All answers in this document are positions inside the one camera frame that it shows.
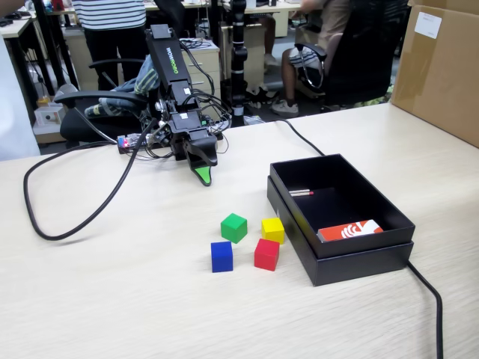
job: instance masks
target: red package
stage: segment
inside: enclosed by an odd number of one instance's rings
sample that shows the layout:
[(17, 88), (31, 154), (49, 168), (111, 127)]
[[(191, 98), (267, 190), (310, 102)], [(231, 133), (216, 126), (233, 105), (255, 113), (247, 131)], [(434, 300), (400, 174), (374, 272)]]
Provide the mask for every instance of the red package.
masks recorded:
[(323, 228), (317, 231), (321, 242), (337, 241), (365, 234), (373, 234), (382, 232), (382, 228), (372, 219), (369, 221), (361, 221), (356, 223), (342, 224), (335, 227)]
[(65, 6), (63, 5), (63, 0), (52, 0), (53, 11), (63, 11)]

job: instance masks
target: striped shirt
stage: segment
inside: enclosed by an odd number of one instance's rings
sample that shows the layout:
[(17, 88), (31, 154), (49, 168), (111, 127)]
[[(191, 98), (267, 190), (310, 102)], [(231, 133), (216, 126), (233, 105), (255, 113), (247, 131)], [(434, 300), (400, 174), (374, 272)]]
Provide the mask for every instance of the striped shirt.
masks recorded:
[(73, 0), (84, 28), (114, 30), (137, 28), (146, 21), (143, 0)]

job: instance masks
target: robotic arm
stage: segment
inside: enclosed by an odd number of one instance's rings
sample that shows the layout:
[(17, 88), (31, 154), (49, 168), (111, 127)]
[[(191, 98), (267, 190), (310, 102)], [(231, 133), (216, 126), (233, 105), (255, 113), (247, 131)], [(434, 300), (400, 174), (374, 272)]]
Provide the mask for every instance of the robotic arm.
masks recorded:
[(161, 119), (152, 142), (171, 146), (176, 160), (187, 159), (200, 181), (210, 185), (210, 169), (218, 164), (216, 136), (210, 133), (192, 94), (180, 41), (168, 25), (152, 25), (147, 30), (147, 44), (160, 80), (158, 101), (150, 104), (152, 117)]

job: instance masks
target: yellow cube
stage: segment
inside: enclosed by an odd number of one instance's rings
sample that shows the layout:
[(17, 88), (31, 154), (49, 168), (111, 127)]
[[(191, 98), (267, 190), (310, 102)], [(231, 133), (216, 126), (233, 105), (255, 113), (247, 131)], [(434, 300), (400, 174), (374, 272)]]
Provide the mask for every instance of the yellow cube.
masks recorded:
[(263, 239), (284, 243), (284, 227), (279, 218), (263, 219), (261, 221), (261, 235)]

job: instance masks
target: green cube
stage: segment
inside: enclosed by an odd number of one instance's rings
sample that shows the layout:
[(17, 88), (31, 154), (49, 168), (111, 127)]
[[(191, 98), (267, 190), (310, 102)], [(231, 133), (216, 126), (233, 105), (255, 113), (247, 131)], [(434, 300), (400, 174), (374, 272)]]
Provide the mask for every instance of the green cube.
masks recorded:
[(243, 217), (231, 213), (222, 222), (222, 237), (237, 244), (248, 233), (247, 223)]

